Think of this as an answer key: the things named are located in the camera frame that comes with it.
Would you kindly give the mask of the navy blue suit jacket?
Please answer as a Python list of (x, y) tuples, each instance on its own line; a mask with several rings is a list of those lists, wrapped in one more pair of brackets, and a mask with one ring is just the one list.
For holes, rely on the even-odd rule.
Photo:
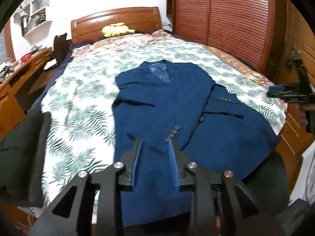
[(197, 65), (143, 62), (115, 80), (114, 159), (131, 150), (136, 138), (142, 140), (136, 186), (121, 195), (124, 226), (190, 210), (191, 195), (178, 192), (172, 178), (170, 139), (208, 171), (232, 171), (238, 178), (248, 176), (277, 145), (269, 122)]

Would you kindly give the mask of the black garment on bed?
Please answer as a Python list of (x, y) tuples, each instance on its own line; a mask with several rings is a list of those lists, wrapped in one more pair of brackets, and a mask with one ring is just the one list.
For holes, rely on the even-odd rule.
[(1, 201), (43, 207), (42, 173), (51, 113), (31, 110), (1, 141)]

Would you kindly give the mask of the palm leaf print bedspread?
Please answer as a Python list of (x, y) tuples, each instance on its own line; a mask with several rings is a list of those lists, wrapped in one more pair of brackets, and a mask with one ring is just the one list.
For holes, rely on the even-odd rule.
[(81, 170), (97, 172), (113, 162), (115, 120), (112, 110), (119, 94), (115, 78), (143, 62), (166, 60), (192, 63), (203, 69), (216, 84), (259, 112), (277, 138), (286, 120), (286, 107), (268, 98), (264, 87), (246, 78), (202, 45), (180, 40), (158, 41), (138, 49), (97, 49), (83, 57), (71, 57), (55, 84), (41, 102), (51, 113), (46, 140), (42, 189), (47, 204)]

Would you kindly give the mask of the brown louvered wardrobe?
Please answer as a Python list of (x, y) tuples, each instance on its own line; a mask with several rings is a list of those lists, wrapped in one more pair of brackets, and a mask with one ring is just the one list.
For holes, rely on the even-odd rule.
[(263, 72), (274, 31), (274, 0), (172, 0), (172, 30)]

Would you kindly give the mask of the wooden desk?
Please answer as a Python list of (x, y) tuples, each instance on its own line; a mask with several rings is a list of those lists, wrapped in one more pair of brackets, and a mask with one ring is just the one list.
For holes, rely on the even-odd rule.
[(1, 138), (22, 122), (38, 95), (31, 88), (44, 71), (52, 48), (35, 53), (26, 63), (20, 63), (1, 84)]

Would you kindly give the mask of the floral pillow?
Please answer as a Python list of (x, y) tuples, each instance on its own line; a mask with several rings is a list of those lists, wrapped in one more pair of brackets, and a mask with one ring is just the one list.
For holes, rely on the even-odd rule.
[(109, 37), (96, 41), (92, 44), (82, 45), (71, 51), (71, 57), (78, 59), (97, 49), (122, 51), (125, 49), (138, 49), (147, 45), (155, 44), (158, 41), (175, 39), (175, 34), (171, 31), (159, 29), (152, 34), (136, 32), (123, 36)]

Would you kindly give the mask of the red basket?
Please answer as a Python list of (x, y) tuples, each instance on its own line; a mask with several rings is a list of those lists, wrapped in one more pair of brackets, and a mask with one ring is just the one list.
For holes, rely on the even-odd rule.
[(21, 62), (22, 62), (22, 63), (26, 63), (26, 62), (28, 62), (31, 58), (32, 58), (32, 54), (31, 54), (31, 53), (27, 53), (27, 54), (25, 54), (25, 55), (21, 58)]

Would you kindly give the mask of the dark wooden chair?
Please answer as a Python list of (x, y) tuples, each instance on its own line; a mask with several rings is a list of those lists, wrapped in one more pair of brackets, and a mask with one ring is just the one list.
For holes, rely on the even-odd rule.
[(66, 59), (70, 45), (71, 40), (67, 39), (67, 33), (63, 35), (56, 35), (53, 42), (53, 49), (46, 55), (47, 63), (44, 67), (44, 70), (50, 70), (60, 66), (61, 63)]

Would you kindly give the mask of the wooden bed headboard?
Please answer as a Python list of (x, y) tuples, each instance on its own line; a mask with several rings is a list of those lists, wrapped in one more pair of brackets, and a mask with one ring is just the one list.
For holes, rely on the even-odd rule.
[(71, 39), (73, 44), (83, 41), (96, 41), (103, 37), (102, 29), (106, 25), (125, 23), (129, 28), (151, 34), (162, 28), (158, 7), (126, 7), (107, 10), (84, 16), (71, 21)]

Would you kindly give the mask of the yellow plush toy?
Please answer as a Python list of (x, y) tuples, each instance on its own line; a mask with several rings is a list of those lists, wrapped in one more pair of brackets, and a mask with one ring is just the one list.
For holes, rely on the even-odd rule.
[(101, 32), (103, 33), (104, 37), (110, 38), (126, 34), (134, 34), (135, 30), (130, 29), (128, 26), (125, 25), (125, 23), (119, 22), (103, 27)]

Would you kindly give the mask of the white wall shelf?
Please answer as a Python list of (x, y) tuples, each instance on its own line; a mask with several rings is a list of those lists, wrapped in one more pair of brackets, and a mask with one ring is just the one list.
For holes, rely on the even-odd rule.
[(14, 12), (13, 21), (20, 26), (22, 37), (50, 26), (50, 0), (24, 0)]

